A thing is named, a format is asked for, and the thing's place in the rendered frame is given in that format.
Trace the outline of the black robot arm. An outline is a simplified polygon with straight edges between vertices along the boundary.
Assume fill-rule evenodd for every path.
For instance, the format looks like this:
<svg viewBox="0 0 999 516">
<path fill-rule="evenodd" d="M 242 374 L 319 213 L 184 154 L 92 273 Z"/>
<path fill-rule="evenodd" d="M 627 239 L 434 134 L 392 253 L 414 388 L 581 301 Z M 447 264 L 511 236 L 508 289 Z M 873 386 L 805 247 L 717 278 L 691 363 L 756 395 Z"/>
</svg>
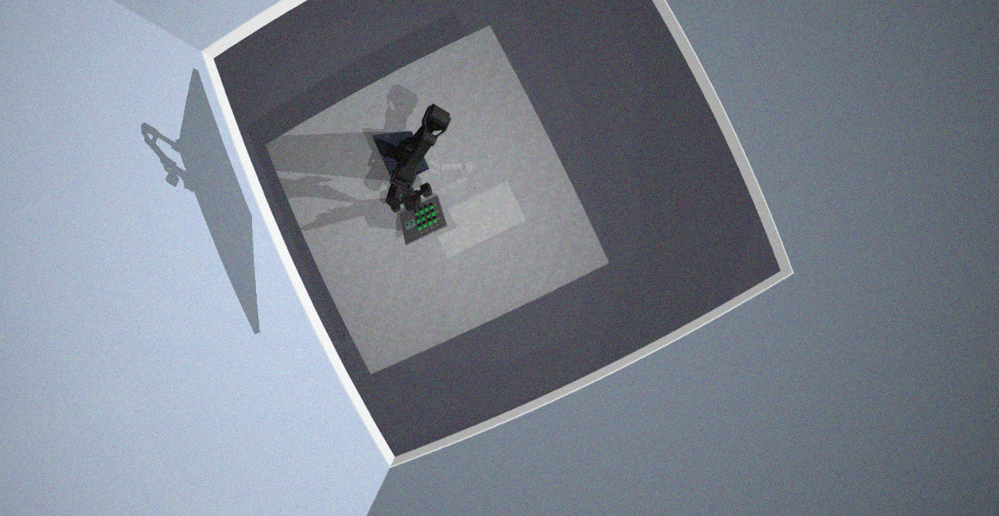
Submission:
<svg viewBox="0 0 999 516">
<path fill-rule="evenodd" d="M 399 143 L 397 151 L 393 153 L 399 165 L 393 169 L 393 174 L 390 176 L 390 187 L 388 196 L 386 196 L 386 203 L 389 206 L 399 207 L 403 201 L 404 209 L 411 211 L 420 205 L 420 197 L 415 196 L 413 191 L 409 191 L 413 187 L 415 177 L 417 177 L 415 172 L 417 172 L 422 158 L 427 155 L 429 148 L 434 146 L 440 135 L 445 134 L 450 121 L 452 118 L 450 118 L 449 112 L 432 104 L 422 117 L 420 130 L 415 132 L 413 137 L 407 137 Z M 434 135 L 432 133 L 435 130 L 442 130 L 442 132 Z M 409 191 L 409 194 L 404 195 L 404 190 Z"/>
</svg>

